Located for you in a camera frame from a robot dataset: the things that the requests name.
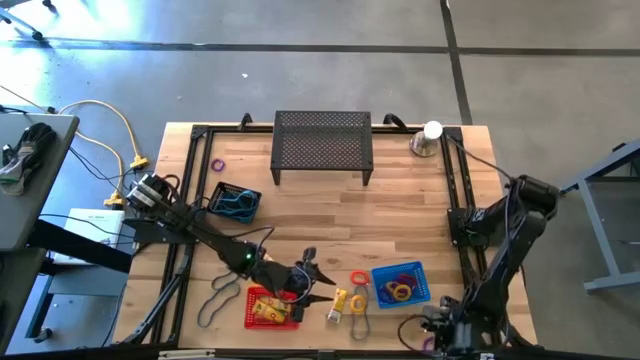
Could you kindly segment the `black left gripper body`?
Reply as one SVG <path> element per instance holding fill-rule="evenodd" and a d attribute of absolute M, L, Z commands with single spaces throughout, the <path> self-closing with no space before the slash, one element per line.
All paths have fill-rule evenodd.
<path fill-rule="evenodd" d="M 302 322 L 305 308 L 310 305 L 313 273 L 307 264 L 297 262 L 287 267 L 274 261 L 261 260 L 254 269 L 254 281 L 277 298 L 292 306 L 291 318 Z"/>

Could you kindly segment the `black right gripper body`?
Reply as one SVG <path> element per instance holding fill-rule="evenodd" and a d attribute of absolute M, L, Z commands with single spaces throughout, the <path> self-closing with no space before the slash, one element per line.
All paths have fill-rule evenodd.
<path fill-rule="evenodd" d="M 461 301 L 442 297 L 438 306 L 424 307 L 424 328 L 433 334 L 433 351 L 468 355 L 480 347 L 480 333 Z"/>

